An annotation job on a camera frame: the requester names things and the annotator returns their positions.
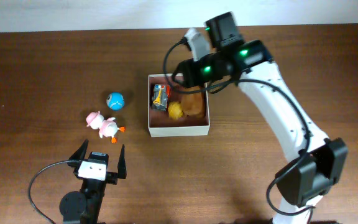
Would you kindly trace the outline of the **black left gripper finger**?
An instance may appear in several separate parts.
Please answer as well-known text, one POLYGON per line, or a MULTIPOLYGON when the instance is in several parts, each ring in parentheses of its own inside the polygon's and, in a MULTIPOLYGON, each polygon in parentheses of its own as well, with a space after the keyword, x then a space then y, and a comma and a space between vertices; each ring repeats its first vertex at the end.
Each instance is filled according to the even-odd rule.
POLYGON ((123 144, 120 151, 119 160, 117 163, 117 178, 126 179, 127 177, 127 168, 125 160, 125 145, 123 144))
POLYGON ((69 157, 69 167, 78 167, 81 161, 84 160, 88 143, 89 141, 85 139, 82 145, 69 157))

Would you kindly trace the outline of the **pink white duck toy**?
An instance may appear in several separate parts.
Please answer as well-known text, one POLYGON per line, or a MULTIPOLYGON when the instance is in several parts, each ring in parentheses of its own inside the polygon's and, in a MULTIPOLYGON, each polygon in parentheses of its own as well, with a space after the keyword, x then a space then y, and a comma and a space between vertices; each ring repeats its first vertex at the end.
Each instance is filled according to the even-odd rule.
POLYGON ((115 120, 115 117, 105 119, 100 111, 91 112, 86 117, 86 126, 90 127, 91 129, 98 130, 100 138, 111 138, 111 142, 114 144, 117 143, 115 135, 118 132, 124 132, 126 130, 123 126, 119 127, 115 120))

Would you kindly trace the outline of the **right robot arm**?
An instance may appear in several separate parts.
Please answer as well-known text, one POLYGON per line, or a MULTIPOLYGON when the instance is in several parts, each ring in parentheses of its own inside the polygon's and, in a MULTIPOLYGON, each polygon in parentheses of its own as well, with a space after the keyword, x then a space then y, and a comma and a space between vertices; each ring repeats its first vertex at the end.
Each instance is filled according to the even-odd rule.
POLYGON ((192 58, 180 62, 180 93, 217 92, 235 84, 256 105, 276 135, 287 165, 271 187, 282 195, 273 223, 309 223, 316 204, 339 182, 348 154, 345 142, 330 139, 297 102, 268 48, 244 40, 232 13, 189 29, 181 39, 192 58))

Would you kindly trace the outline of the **brown plush toy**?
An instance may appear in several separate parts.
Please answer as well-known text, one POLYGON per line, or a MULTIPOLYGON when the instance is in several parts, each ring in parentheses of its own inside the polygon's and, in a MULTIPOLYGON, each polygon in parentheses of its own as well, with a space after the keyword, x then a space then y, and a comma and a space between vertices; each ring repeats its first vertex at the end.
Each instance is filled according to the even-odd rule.
POLYGON ((180 103, 186 116, 202 118, 205 114, 204 95, 202 93, 184 94, 181 96, 180 103))

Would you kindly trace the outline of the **white box pink inside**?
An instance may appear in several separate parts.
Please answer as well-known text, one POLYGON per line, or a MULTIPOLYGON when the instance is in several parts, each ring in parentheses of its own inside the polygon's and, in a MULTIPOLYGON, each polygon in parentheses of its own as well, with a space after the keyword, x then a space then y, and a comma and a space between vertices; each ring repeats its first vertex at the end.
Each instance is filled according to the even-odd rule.
POLYGON ((209 102, 206 93, 203 93, 205 103, 204 115, 201 118, 187 116, 178 120, 170 119, 166 111, 151 108, 152 94, 155 84, 166 84, 164 74, 152 74, 148 76, 147 114, 148 129, 151 137, 175 137, 175 136, 205 136, 209 133, 209 102))

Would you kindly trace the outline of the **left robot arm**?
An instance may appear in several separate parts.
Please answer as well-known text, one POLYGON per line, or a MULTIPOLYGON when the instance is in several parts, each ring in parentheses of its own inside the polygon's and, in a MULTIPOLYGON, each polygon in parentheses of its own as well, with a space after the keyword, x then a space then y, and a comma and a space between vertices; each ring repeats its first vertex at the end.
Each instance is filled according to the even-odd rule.
POLYGON ((63 223, 94 224, 98 222, 106 186, 116 185, 119 179, 127 177, 125 146, 121 147, 117 172, 107 171, 109 155, 91 152, 85 157, 89 141, 83 144, 70 157, 68 165, 74 168, 74 175, 82 181, 79 191, 67 193, 60 201, 59 209, 63 223))

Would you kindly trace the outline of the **blue ball toy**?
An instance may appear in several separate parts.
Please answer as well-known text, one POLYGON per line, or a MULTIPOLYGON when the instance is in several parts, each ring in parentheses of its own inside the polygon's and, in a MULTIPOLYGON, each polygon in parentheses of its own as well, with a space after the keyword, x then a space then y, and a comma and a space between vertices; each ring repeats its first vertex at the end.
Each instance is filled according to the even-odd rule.
POLYGON ((112 110, 121 110, 125 105, 124 97, 117 92, 110 93, 106 98, 106 104, 112 110))

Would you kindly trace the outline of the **yellow round wheel toy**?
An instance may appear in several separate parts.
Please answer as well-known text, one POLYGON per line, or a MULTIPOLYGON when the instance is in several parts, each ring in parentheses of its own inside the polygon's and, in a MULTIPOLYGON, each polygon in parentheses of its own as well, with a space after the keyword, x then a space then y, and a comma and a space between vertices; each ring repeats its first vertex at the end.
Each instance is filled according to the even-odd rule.
POLYGON ((178 120, 183 116, 183 110, 181 103, 178 101, 173 101, 168 106, 168 115, 169 118, 178 120))

